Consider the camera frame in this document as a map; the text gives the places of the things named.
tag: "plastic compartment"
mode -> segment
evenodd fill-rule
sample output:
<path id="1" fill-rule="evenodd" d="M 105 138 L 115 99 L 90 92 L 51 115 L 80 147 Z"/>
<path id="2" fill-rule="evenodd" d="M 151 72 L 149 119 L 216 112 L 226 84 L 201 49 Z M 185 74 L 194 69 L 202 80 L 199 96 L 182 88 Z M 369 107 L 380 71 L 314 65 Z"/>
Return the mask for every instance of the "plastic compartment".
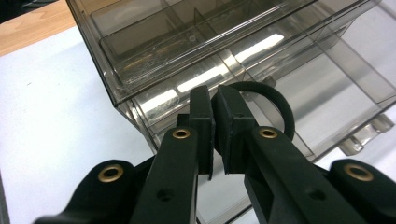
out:
<path id="1" fill-rule="evenodd" d="M 68 0 L 114 106 L 154 152 L 188 113 L 192 88 L 253 80 L 286 96 L 293 143 L 311 161 L 395 103 L 395 15 L 378 2 Z M 283 128 L 272 104 L 244 97 L 260 124 Z M 225 176 L 218 155 L 214 170 L 211 182 L 199 177 L 200 223 L 250 205 L 243 177 Z"/>

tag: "plastic drawer organizer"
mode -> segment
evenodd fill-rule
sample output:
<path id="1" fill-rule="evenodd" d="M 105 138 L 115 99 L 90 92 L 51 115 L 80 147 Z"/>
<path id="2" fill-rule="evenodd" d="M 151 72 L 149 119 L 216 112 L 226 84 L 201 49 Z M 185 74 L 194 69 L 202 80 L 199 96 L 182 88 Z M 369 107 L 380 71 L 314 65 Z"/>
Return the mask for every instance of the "plastic drawer organizer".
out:
<path id="1" fill-rule="evenodd" d="M 213 95 L 241 80 L 286 96 L 294 144 L 311 161 L 335 147 L 353 155 L 393 125 L 381 115 L 396 100 L 396 17 L 386 3 L 67 1 L 114 106 L 154 152 L 188 112 L 192 88 L 207 85 Z M 269 102 L 244 97 L 261 125 L 282 129 Z M 211 182 L 199 181 L 201 223 L 224 223 L 249 207 L 243 177 L 224 177 L 219 156 L 214 170 Z"/>

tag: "screw hole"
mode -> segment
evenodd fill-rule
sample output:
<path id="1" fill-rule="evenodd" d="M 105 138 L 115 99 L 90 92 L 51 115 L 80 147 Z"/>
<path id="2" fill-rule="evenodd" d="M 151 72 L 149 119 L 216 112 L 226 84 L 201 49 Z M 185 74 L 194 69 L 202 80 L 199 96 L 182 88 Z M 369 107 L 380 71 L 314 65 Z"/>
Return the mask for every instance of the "screw hole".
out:
<path id="1" fill-rule="evenodd" d="M 184 139 L 190 137 L 191 133 L 187 129 L 177 129 L 172 135 L 177 139 Z"/>
<path id="2" fill-rule="evenodd" d="M 174 198 L 175 194 L 171 189 L 160 189 L 157 193 L 157 198 L 162 202 L 169 202 Z"/>
<path id="3" fill-rule="evenodd" d="M 112 164 L 105 167 L 98 176 L 103 183 L 110 183 L 118 180 L 123 174 L 123 169 L 118 164 Z"/>
<path id="4" fill-rule="evenodd" d="M 196 41 L 195 35 L 191 35 L 191 36 L 189 37 L 189 40 L 190 40 L 190 42 L 195 42 L 195 41 Z"/>
<path id="5" fill-rule="evenodd" d="M 355 179 L 359 179 L 361 181 L 372 181 L 374 179 L 373 174 L 365 169 L 362 166 L 359 166 L 357 164 L 347 164 L 344 166 L 344 171 L 352 176 Z"/>
<path id="6" fill-rule="evenodd" d="M 271 129 L 261 129 L 260 135 L 264 138 L 276 138 L 277 133 Z"/>
<path id="7" fill-rule="evenodd" d="M 313 200 L 324 201 L 326 199 L 326 194 L 324 194 L 320 189 L 309 188 L 305 193 Z"/>

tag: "brass insert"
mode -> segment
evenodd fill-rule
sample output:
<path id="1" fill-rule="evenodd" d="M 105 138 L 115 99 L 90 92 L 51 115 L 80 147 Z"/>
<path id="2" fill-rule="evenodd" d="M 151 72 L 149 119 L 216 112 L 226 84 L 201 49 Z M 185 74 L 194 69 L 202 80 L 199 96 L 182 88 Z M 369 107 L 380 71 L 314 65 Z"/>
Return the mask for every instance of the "brass insert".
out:
<path id="1" fill-rule="evenodd" d="M 271 129 L 261 129 L 260 135 L 264 138 L 276 138 L 277 137 L 277 133 Z"/>
<path id="2" fill-rule="evenodd" d="M 350 163 L 350 164 L 345 165 L 344 171 L 348 175 L 352 176 L 353 178 L 359 179 L 361 181 L 368 182 L 368 181 L 372 181 L 374 179 L 374 176 L 370 171 L 368 171 L 366 168 L 359 166 L 357 164 Z"/>
<path id="3" fill-rule="evenodd" d="M 110 183 L 118 180 L 123 174 L 123 169 L 118 164 L 112 164 L 105 167 L 99 173 L 99 180 L 103 183 Z"/>
<path id="4" fill-rule="evenodd" d="M 172 135 L 177 139 L 185 139 L 190 137 L 191 133 L 187 129 L 177 129 L 172 133 Z"/>

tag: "black plastic bracket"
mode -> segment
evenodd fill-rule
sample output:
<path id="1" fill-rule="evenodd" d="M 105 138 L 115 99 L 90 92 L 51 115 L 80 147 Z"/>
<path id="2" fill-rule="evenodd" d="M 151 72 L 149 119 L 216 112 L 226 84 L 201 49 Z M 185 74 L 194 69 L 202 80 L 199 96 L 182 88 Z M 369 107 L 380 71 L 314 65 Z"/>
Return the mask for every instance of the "black plastic bracket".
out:
<path id="1" fill-rule="evenodd" d="M 361 161 L 335 161 L 329 180 L 370 223 L 396 223 L 396 184 Z"/>
<path id="2" fill-rule="evenodd" d="M 213 173 L 213 149 L 216 122 L 207 86 L 196 87 L 190 92 L 190 114 L 177 116 L 177 127 L 189 126 L 198 132 L 199 175 Z"/>
<path id="3" fill-rule="evenodd" d="M 35 224 L 126 223 L 138 194 L 135 178 L 127 161 L 100 163 L 81 181 L 61 214 L 41 217 Z"/>
<path id="4" fill-rule="evenodd" d="M 250 109 L 239 91 L 219 86 L 216 94 L 217 140 L 226 174 L 244 174 L 247 169 L 247 151 L 243 149 L 246 131 L 257 126 Z"/>
<path id="5" fill-rule="evenodd" d="M 366 223 L 279 130 L 254 128 L 247 135 L 246 146 L 250 162 L 257 167 L 247 169 L 248 195 L 257 214 L 271 206 L 270 212 L 263 213 L 265 220 L 261 223 Z M 265 183 L 255 178 L 258 173 Z"/>
<path id="6" fill-rule="evenodd" d="M 195 223 L 197 141 L 189 127 L 166 132 L 130 223 Z"/>

